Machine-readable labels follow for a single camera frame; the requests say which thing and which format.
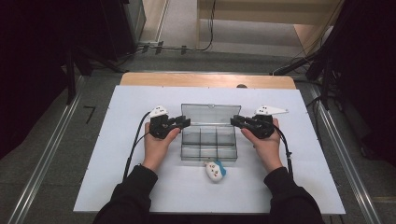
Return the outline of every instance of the floor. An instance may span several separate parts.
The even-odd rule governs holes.
[[[163,28],[159,29],[160,32],[154,37],[148,37],[148,42],[163,40],[164,44],[169,46],[187,45],[191,48],[195,46],[195,35],[181,32],[181,30],[186,31],[187,28],[193,29],[186,28],[185,25],[178,22],[180,19],[172,19],[172,16],[175,16],[182,7],[191,7],[187,2],[169,1],[165,17],[159,19],[159,21],[163,20]],[[267,25],[267,28],[272,31],[270,32],[272,35],[265,39],[266,42],[261,47],[262,49],[257,51],[246,51],[246,49],[250,48],[249,45],[260,46],[260,42],[255,41],[262,38],[262,35],[257,37],[258,35],[256,36],[252,31],[244,31],[244,34],[252,34],[252,36],[233,35],[234,41],[231,41],[228,35],[219,37],[219,39],[215,38],[214,47],[208,52],[188,52],[181,55],[180,51],[176,50],[163,50],[160,54],[149,50],[145,54],[136,54],[134,57],[128,58],[121,67],[130,71],[268,74],[278,67],[291,63],[295,57],[301,56],[297,54],[302,49],[296,44],[297,36],[291,29],[282,26],[277,30],[273,24]],[[206,25],[202,21],[202,39],[205,41],[204,27]],[[220,29],[221,25],[215,23],[215,36],[220,36],[222,32],[217,30],[217,27]],[[235,27],[247,29],[248,26],[236,25]],[[236,35],[238,33],[236,28],[233,32]],[[282,40],[284,42],[278,40],[282,35],[287,36],[284,38],[285,40]],[[228,43],[228,47],[225,46],[226,44],[216,45],[220,40]],[[229,43],[236,41],[240,43],[230,47]],[[299,68],[288,75],[295,79],[297,89],[300,90],[304,101],[308,104],[313,99],[311,91],[313,85],[306,82],[304,72],[304,68]],[[49,158],[51,163],[43,171],[44,175],[40,184],[30,195],[32,203],[24,206],[27,209],[24,210],[24,216],[18,223],[92,223],[95,214],[76,214],[72,211],[112,92],[114,87],[120,83],[121,75],[108,69],[96,69],[91,77],[79,78],[78,92],[80,92],[80,96],[75,104],[74,112],[68,125],[64,127],[62,138],[57,139],[57,146]],[[70,109],[64,104],[66,97],[67,92],[64,91],[37,122],[25,141],[0,160],[0,223],[7,223],[11,217],[29,179],[35,173],[36,165],[39,164],[40,158],[49,148],[48,143],[54,130],[57,129],[58,121],[63,113]],[[382,220],[382,223],[396,223],[396,168],[381,160],[372,161],[363,158],[358,141],[348,125],[346,117],[332,102],[330,107],[333,120],[339,127],[339,133],[343,137],[357,173],[372,199],[379,219]],[[346,209],[345,215],[324,216],[324,221],[326,223],[381,223],[367,221],[363,215],[355,191],[346,175],[346,170],[334,150],[326,123],[321,116],[316,116],[313,113],[312,108],[308,111],[314,126],[317,126],[315,117],[318,118],[323,153]]]

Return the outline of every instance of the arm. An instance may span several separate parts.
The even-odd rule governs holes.
[[[149,132],[146,123],[145,133]],[[93,223],[148,223],[151,200],[149,194],[157,182],[155,174],[166,156],[169,144],[180,129],[174,129],[165,139],[145,136],[145,159],[136,165],[122,183],[118,184],[110,201],[99,211]]]
[[[277,119],[274,119],[274,124],[279,127]],[[262,165],[268,172],[264,183],[273,194],[270,223],[323,223],[315,199],[295,184],[282,165],[279,158],[279,134],[274,132],[269,138],[258,139],[247,129],[242,129],[241,132],[256,148]]]

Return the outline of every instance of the wooden edge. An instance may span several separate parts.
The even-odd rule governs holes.
[[[296,90],[291,77],[267,75],[219,74],[219,73],[125,73],[121,86],[168,86],[168,87],[224,87],[245,85],[250,89]]]

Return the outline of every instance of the box lid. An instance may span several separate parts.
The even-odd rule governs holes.
[[[241,105],[181,105],[181,112],[191,119],[191,125],[231,125],[230,118],[240,110]]]

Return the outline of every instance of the person's right hand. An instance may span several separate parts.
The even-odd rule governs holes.
[[[274,119],[274,124],[276,127],[279,127],[277,119]],[[268,173],[283,166],[279,158],[280,136],[276,130],[270,137],[264,139],[257,138],[251,131],[245,128],[241,129],[241,132],[253,144],[253,147],[256,148],[257,154]]]

